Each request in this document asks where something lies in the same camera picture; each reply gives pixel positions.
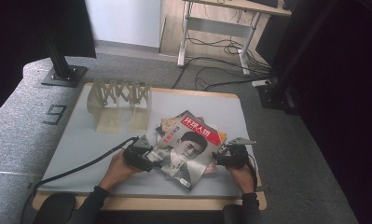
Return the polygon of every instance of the desk leg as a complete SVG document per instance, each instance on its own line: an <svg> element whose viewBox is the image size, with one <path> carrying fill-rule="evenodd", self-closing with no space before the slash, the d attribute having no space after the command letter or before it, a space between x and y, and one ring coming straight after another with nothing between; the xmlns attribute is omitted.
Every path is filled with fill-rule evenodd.
<svg viewBox="0 0 372 224"><path fill-rule="evenodd" d="M183 19L184 27L183 27L183 40L180 43L180 49L179 49L179 57L177 59L177 66L183 67L185 65L185 56L186 56L186 34L188 32L188 18L191 14L191 3L186 2L186 15Z"/></svg>
<svg viewBox="0 0 372 224"><path fill-rule="evenodd" d="M249 49L250 42L252 42L253 35L255 34L255 29L257 28L260 16L261 16L261 13L259 12L255 13L255 18L250 28L250 33L248 34L246 42L243 45L243 49L238 49L239 59L241 61L241 66L243 67L243 73L245 76L250 76L250 70L249 70L249 66L247 65L248 60L247 60L246 54L247 54L247 50Z"/></svg>

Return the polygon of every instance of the gray fabric surface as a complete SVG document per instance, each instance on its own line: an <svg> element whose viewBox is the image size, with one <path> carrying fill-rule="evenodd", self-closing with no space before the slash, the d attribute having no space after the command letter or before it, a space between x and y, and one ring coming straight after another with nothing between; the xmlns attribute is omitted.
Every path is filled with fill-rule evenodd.
<svg viewBox="0 0 372 224"><path fill-rule="evenodd" d="M181 72L176 63L161 57L98 54L96 60L67 61L89 69L76 88L42 86L40 81L52 66L50 60L30 63L24 68L23 81L0 109L0 223L18 222L30 193L28 187L45 173L86 82L103 77L170 88ZM188 67L176 89L194 90L194 76L201 68L195 64ZM218 70L206 70L202 76L209 83L235 78ZM262 212L266 223L357 223L300 117L262 108L251 83L211 91L235 93L241 99L250 138L257 141L254 153L267 197L268 208ZM43 122L56 118L46 114L51 105L67 106L58 125ZM32 220L34 214L29 205L25 220Z"/></svg>

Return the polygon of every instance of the white panel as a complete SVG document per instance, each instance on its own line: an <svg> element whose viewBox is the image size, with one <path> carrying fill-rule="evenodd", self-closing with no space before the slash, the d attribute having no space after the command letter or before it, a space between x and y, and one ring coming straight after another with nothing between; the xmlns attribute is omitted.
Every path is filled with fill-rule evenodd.
<svg viewBox="0 0 372 224"><path fill-rule="evenodd" d="M94 38L159 47L160 0L86 0Z"/></svg>
<svg viewBox="0 0 372 224"><path fill-rule="evenodd" d="M206 19L188 18L188 30L203 31L219 35L233 35L246 38L250 33L250 26L234 23L211 21Z"/></svg>

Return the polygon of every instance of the wooden table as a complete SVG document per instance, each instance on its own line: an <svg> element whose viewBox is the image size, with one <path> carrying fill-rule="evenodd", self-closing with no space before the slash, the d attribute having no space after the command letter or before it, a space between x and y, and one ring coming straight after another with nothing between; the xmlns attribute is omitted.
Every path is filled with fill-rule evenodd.
<svg viewBox="0 0 372 224"><path fill-rule="evenodd" d="M114 144L113 141L117 145L128 138L125 135L135 136L135 133L126 133L126 130L121 129L121 126L118 134L97 134L95 132L92 115L85 114L87 107L85 102L86 95L88 95L90 87L91 83L84 86L43 179L66 172L71 168L75 168L78 164L81 165L91 161L91 159L97 158L106 151L105 149L101 152L94 146L87 148L89 145L97 144L103 148L111 148L109 146ZM162 116L164 118L175 116L178 114L177 112L182 112L185 109L189 109L197 116L205 117L207 122L215 120L218 129L227 132L228 141L238 136L248 138L244 115L241 111L241 102L235 94L153 88L152 97L154 101L149 131L147 131L146 136L153 146L157 142L155 127L157 127L158 119L162 118ZM166 109L165 104L163 105L162 103L172 105L172 109ZM217 112L216 107L222 106L226 108L226 105L232 108ZM229 115L234 117L232 121L228 121L227 116ZM247 149L249 154L254 155L251 146L247 146ZM83 170L72 176L67 176L68 178L65 177L42 186L34 198L33 207L39 209L43 201L55 192L76 192L76 207L78 207L84 202L89 192L93 190L93 186L97 185L103 177L109 160L110 158L107 158L107 160L100 161L87 168L87 171ZM230 174L224 167L218 166L217 168L219 172L216 177L202 177L201 181L189 193L185 193L183 189L180 189L180 186L175 186L172 182L159 182L162 176L162 179L165 179L160 170L133 175L129 180L121 184L119 189L114 189L112 196L107 198L103 209L222 210L226 204L241 204L241 193L233 184ZM216 179L219 180L219 185L215 183ZM267 207L267 202L259 177L257 191L257 197L260 201L259 208L263 210Z"/></svg>
<svg viewBox="0 0 372 224"><path fill-rule="evenodd" d="M252 41L261 13L285 17L291 16L291 11L282 9L283 5L282 0L279 0L277 8L263 6L247 0L185 0L185 1L186 15L184 17L183 39L182 42L180 43L177 65L184 66L185 64L186 35L188 30L202 31L219 35L238 36L246 39L243 48L238 50L241 66L243 67L243 73L246 76L250 76L246 53L249 48L250 42ZM206 4L217 7L228 7L246 11L254 11L255 18L253 19L251 26L240 25L224 21L212 21L203 18L195 18L191 17L192 3Z"/></svg>

